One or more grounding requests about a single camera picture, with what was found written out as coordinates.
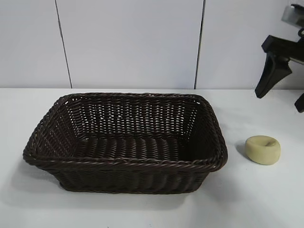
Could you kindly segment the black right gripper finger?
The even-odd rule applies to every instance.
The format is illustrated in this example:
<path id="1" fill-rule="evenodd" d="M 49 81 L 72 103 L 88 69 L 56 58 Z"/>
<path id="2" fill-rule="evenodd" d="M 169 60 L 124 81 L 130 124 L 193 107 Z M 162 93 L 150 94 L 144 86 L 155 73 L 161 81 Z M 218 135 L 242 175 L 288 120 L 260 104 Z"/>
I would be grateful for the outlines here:
<path id="1" fill-rule="evenodd" d="M 257 97 L 264 97 L 278 82 L 292 73 L 290 59 L 267 55 L 261 78 L 255 88 Z"/>
<path id="2" fill-rule="evenodd" d="M 299 113 L 304 112 L 304 93 L 301 94 L 301 96 L 296 100 L 294 105 Z"/>

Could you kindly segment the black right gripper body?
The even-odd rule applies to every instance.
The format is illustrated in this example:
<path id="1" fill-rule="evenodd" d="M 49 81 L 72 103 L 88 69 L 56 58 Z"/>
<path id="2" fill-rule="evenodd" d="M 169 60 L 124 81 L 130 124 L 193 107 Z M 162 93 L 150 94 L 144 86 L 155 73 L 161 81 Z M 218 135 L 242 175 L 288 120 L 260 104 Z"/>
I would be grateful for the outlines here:
<path id="1" fill-rule="evenodd" d="M 299 64 L 304 64 L 304 38 L 297 42 L 277 38 L 269 35 L 261 45 L 265 53 L 273 53 L 276 56 L 288 58 Z"/>

